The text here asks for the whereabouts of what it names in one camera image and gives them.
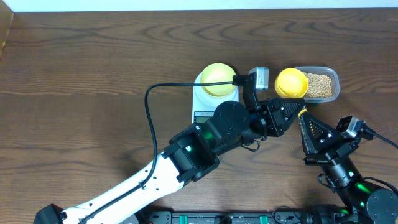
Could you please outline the yellow measuring scoop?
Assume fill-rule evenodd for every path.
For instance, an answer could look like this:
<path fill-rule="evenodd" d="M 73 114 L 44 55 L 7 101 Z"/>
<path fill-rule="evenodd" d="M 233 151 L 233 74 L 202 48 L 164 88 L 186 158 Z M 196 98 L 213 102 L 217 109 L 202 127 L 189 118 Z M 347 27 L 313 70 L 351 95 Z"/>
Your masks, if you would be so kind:
<path fill-rule="evenodd" d="M 308 90 L 308 79 L 303 72 L 296 68 L 286 68 L 279 73 L 275 80 L 275 90 L 281 98 L 303 98 Z M 298 117 L 307 112 L 306 107 Z"/>

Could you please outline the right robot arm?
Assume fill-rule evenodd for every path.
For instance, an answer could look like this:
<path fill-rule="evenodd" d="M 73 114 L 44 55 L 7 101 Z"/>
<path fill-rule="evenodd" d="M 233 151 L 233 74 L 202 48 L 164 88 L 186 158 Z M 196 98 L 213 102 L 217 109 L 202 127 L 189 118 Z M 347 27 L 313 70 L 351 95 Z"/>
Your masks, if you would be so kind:
<path fill-rule="evenodd" d="M 371 141 L 380 134 L 355 116 L 341 118 L 335 128 L 303 109 L 298 114 L 304 163 L 319 166 L 320 184 L 338 194 L 343 212 L 331 214 L 335 223 L 395 223 L 397 188 L 374 177 L 363 177 L 350 159 L 362 139 Z"/>

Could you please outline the yellow bowl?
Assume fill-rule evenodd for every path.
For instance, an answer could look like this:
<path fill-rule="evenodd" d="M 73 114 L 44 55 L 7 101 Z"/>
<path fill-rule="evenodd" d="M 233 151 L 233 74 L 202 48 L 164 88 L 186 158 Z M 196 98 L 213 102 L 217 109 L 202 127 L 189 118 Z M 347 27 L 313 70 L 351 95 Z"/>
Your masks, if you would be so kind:
<path fill-rule="evenodd" d="M 213 63 L 205 67 L 201 73 L 200 83 L 231 82 L 236 72 L 227 64 Z M 214 97 L 224 97 L 235 90 L 232 84 L 203 86 L 202 89 Z"/>

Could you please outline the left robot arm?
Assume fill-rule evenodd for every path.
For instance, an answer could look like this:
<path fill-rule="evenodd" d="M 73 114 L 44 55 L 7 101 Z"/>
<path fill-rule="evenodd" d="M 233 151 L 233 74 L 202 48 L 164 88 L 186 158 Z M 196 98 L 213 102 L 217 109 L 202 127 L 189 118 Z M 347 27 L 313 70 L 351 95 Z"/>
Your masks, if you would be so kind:
<path fill-rule="evenodd" d="M 148 204 L 215 170 L 218 156 L 268 136 L 279 137 L 304 109 L 304 99 L 274 98 L 249 111 L 236 101 L 220 104 L 204 123 L 193 123 L 138 173 L 81 205 L 50 204 L 34 223 L 121 223 Z"/>

